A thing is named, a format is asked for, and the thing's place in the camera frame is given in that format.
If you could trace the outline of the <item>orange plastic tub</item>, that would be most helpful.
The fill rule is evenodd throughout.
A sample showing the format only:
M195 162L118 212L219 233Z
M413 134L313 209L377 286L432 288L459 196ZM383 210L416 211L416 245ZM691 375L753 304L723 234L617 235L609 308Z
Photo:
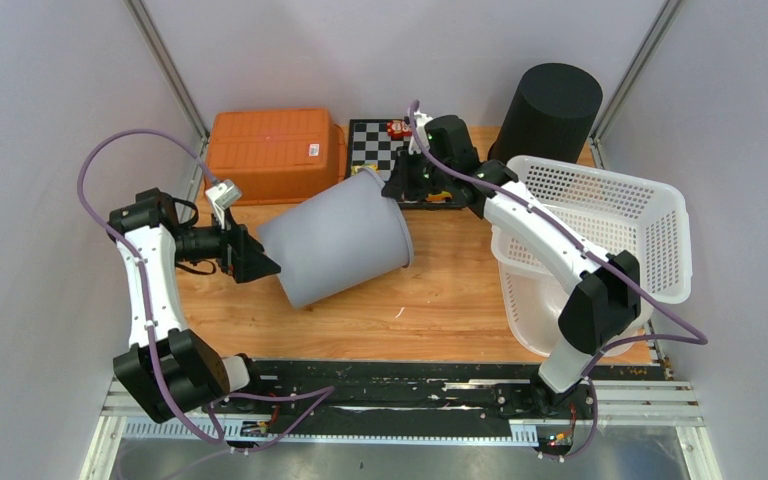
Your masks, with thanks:
M239 205L303 202L348 174L345 134L325 108L222 112L206 163L241 189Z

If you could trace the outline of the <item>black ribbed bin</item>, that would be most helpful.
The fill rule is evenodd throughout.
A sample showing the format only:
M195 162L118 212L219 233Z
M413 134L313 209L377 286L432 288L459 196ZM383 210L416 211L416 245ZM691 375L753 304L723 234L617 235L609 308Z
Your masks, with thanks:
M602 101L602 87L587 71L564 63L536 65L521 77L488 158L575 163Z

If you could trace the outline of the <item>white perforated basket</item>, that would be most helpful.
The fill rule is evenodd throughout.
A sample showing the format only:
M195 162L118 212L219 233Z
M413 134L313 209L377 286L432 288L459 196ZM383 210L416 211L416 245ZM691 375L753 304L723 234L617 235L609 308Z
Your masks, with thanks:
M684 196L674 187L593 167L529 156L508 161L531 196L585 239L633 253L640 285L680 304L691 293L692 254Z

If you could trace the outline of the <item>large white plastic tub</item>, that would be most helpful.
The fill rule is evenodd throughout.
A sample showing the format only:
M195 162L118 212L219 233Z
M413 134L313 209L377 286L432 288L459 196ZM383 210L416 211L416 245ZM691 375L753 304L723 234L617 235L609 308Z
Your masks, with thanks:
M635 227L582 227L585 237L611 253L629 250L637 253ZM567 302L568 294L559 281L542 268L533 256L511 235L492 227L491 252L497 259L502 294L509 328L527 350L548 357L561 338L557 318ZM619 338L643 333L643 325L653 307L643 301L641 314Z

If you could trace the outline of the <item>grey bin black liner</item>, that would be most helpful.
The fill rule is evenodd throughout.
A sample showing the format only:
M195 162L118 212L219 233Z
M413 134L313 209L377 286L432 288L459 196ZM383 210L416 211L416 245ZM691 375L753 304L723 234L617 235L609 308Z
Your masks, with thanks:
M411 265L409 228L396 200L382 195L384 186L363 168L257 228L293 308Z

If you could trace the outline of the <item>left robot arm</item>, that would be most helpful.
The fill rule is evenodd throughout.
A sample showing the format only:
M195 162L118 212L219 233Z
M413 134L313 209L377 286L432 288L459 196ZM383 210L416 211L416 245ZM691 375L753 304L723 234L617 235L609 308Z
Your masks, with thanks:
M239 411L256 412L267 389L252 377L252 360L220 356L187 326L177 269L184 262L213 261L236 283L248 283L281 268L231 213L198 227L179 219L180 203L153 188L109 215L132 310L128 349L114 358L114 375L157 423L226 396Z

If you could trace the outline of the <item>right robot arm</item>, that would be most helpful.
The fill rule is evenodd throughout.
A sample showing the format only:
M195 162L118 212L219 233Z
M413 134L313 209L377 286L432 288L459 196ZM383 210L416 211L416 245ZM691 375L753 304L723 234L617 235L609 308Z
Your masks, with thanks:
M550 213L504 162L480 160L466 124L455 115L422 112L390 120L386 132L406 141L382 196L422 202L447 192L454 203L511 235L559 281L568 299L558 316L560 339L533 374L525 404L556 417L610 343L640 316L640 264L587 240Z

